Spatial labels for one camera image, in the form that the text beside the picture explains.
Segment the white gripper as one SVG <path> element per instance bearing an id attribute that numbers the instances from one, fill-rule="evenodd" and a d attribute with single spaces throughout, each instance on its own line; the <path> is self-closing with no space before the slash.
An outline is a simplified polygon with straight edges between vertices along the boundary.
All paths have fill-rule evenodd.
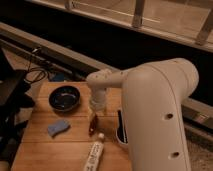
<path id="1" fill-rule="evenodd" d="M 104 116 L 107 115 L 107 107 L 106 107 L 106 90 L 105 89 L 92 89 L 90 104 L 93 108 L 102 108 L 101 112 Z M 88 107 L 89 116 L 94 117 L 96 115 L 95 110 Z"/>

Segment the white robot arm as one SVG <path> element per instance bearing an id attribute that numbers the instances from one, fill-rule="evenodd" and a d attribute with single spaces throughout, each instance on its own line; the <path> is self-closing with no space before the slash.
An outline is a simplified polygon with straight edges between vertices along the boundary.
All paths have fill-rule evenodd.
<path id="1" fill-rule="evenodd" d="M 191 171 L 181 105 L 199 82 L 193 63 L 174 58 L 119 72 L 103 69 L 86 82 L 94 113 L 106 107 L 107 89 L 121 90 L 132 171 Z"/>

